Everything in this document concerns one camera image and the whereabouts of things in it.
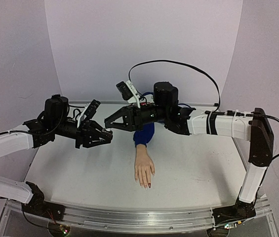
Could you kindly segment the red nail polish bottle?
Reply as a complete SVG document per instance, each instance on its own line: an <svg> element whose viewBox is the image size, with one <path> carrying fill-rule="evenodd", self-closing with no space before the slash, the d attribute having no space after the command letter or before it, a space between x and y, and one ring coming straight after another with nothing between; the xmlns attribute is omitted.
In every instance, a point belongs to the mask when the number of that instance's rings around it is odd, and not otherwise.
<svg viewBox="0 0 279 237"><path fill-rule="evenodd" d="M112 137L113 136L112 131L106 131L105 134L106 134L107 137Z"/></svg>

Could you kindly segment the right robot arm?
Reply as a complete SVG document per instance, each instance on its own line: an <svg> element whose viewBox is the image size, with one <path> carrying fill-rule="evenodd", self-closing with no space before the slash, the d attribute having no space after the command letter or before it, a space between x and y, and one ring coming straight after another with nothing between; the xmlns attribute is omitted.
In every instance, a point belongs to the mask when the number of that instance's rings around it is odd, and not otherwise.
<svg viewBox="0 0 279 237"><path fill-rule="evenodd" d="M178 88L169 82L154 84L153 103L141 105L131 81L120 82L117 89L129 104L107 117L106 128L140 131L144 125L162 121L164 127L179 135L216 135L250 142L249 168L238 200L253 203L266 170L273 160L274 134L263 109L253 112L206 111L180 107Z"/></svg>

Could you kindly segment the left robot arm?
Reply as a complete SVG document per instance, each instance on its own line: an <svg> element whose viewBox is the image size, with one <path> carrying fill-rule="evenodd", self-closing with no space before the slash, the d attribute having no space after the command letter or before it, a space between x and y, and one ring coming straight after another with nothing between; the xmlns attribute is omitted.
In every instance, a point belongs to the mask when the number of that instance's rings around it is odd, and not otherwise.
<svg viewBox="0 0 279 237"><path fill-rule="evenodd" d="M75 141L75 148L92 148L111 143L113 133L92 118L100 102L93 100L76 118L68 116L68 98L59 94L45 101L37 119L24 122L14 129L0 133L0 158L22 150L39 148L53 142L57 135ZM0 198L18 201L38 216L46 214L48 205L39 187L31 182L18 182L0 177Z"/></svg>

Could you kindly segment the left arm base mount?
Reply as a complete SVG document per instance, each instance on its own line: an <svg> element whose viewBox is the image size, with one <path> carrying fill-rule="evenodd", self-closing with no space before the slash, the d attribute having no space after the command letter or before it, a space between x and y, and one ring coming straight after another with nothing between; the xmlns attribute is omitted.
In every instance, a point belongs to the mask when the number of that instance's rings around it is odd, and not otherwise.
<svg viewBox="0 0 279 237"><path fill-rule="evenodd" d="M53 218L55 221L62 221L65 213L65 206L45 200L40 188L31 182L25 182L31 190L32 197L26 203L22 203L22 210L32 215Z"/></svg>

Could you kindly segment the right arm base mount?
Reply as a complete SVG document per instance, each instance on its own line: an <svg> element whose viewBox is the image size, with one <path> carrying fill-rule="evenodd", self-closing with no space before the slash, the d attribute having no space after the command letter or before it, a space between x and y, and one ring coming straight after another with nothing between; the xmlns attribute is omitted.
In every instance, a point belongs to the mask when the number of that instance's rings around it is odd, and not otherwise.
<svg viewBox="0 0 279 237"><path fill-rule="evenodd" d="M255 204L257 194L251 203L240 201L237 197L234 205L223 206L213 209L212 217L215 221L215 226L222 226L227 223L245 221L256 216Z"/></svg>

